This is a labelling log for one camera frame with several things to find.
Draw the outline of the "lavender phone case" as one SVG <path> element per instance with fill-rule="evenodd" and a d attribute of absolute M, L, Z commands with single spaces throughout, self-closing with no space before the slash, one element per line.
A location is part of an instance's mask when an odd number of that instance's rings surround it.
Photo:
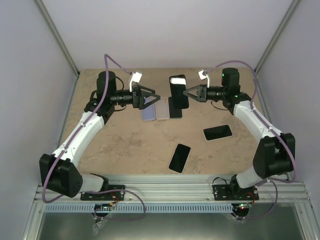
<path fill-rule="evenodd" d="M 143 121 L 153 121 L 156 119 L 155 104 L 149 105 L 147 108 L 141 110 L 141 117 Z"/>

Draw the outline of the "blue phone black screen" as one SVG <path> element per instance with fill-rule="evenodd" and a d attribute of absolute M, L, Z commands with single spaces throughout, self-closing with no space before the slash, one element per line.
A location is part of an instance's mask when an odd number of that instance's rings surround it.
<path fill-rule="evenodd" d="M 183 117 L 182 110 L 175 108 L 173 99 L 171 96 L 168 98 L 168 106 L 169 106 L 170 119 L 181 119 Z"/>

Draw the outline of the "white phone case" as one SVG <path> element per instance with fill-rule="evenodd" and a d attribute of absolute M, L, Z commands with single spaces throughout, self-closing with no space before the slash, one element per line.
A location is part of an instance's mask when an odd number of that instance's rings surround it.
<path fill-rule="evenodd" d="M 163 97 L 155 103 L 155 117 L 157 120 L 167 120 L 170 118 L 169 101 L 167 97 Z"/>

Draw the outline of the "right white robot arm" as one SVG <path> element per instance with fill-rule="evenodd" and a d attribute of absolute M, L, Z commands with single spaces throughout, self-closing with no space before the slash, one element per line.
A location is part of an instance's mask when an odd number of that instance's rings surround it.
<path fill-rule="evenodd" d="M 221 86 L 200 84 L 184 90 L 183 94 L 197 102 L 222 101 L 229 112 L 238 118 L 257 140 L 258 146 L 252 166 L 234 175 L 229 183 L 229 193 L 235 200 L 252 196 L 257 184 L 275 175 L 295 169 L 295 137 L 283 133 L 257 110 L 253 99 L 241 91 L 240 73 L 227 67 L 221 73 Z"/>

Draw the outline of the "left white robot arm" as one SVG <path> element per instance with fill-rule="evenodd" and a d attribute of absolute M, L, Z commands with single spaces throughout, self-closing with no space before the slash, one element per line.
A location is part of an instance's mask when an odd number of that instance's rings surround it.
<path fill-rule="evenodd" d="M 142 74 L 132 72 L 129 88 L 117 89 L 118 77 L 112 71 L 102 71 L 96 80 L 96 90 L 90 95 L 80 121 L 67 139 L 52 154 L 43 154 L 39 169 L 43 190 L 51 190 L 60 197 L 75 197 L 92 192 L 99 200 L 108 197 L 110 188 L 103 176 L 82 175 L 78 170 L 80 159 L 94 136 L 106 125 L 116 106 L 132 105 L 144 110 L 161 97 L 155 90 L 139 84 Z"/>

